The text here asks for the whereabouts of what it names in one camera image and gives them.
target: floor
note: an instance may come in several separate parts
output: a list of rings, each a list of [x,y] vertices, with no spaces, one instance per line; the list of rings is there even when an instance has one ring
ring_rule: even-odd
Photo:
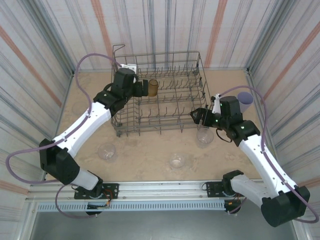
[[[211,95],[247,84],[242,70],[206,71],[205,74]],[[80,73],[79,82],[93,98],[111,82],[111,73]],[[236,96],[239,92],[241,90],[235,90],[231,94]],[[59,132],[67,129],[87,107],[85,96],[73,81]],[[243,116],[260,128],[253,105]],[[207,148],[199,148],[196,134],[197,129],[194,128],[185,129],[183,133],[180,130],[169,130],[162,134],[154,131],[144,132],[141,136],[132,133],[128,137],[117,137],[111,123],[107,122],[82,146],[75,160],[104,181],[217,180],[233,170],[241,170],[251,179],[260,178],[249,159],[234,143],[220,140],[214,132],[213,142]],[[98,148],[104,143],[115,145],[114,162],[99,158]],[[172,169],[170,166],[169,159],[175,153],[185,156],[184,167]]]
[[[122,211],[71,219],[58,212],[37,214],[31,240],[296,240],[292,222],[271,227],[247,201],[241,211]]]

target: striped wall panel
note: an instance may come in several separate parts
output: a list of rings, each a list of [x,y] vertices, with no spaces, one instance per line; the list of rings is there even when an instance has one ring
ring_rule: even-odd
[[[9,153],[54,136],[70,83],[23,1],[0,1],[0,239],[11,240],[29,185],[11,177]],[[20,177],[42,178],[39,153],[11,159]]]
[[[74,64],[92,52],[110,56],[113,44],[125,44],[119,54],[200,51],[205,67],[213,68],[244,67],[282,0],[35,2]],[[82,65],[109,68],[98,57]]]
[[[284,170],[320,214],[320,1],[296,1],[253,72]],[[310,212],[306,216],[313,218]],[[320,224],[310,225],[311,229]],[[314,235],[320,238],[319,231]]]

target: metal wire rack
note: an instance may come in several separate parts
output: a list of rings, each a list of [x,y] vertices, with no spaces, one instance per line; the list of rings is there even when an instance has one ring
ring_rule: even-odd
[[[198,51],[179,51],[116,56],[124,44],[113,46],[113,57],[119,63],[136,64],[140,80],[156,79],[155,97],[133,97],[111,119],[120,137],[129,133],[197,128],[190,112],[210,103],[210,92]],[[112,80],[117,65],[112,67]]]

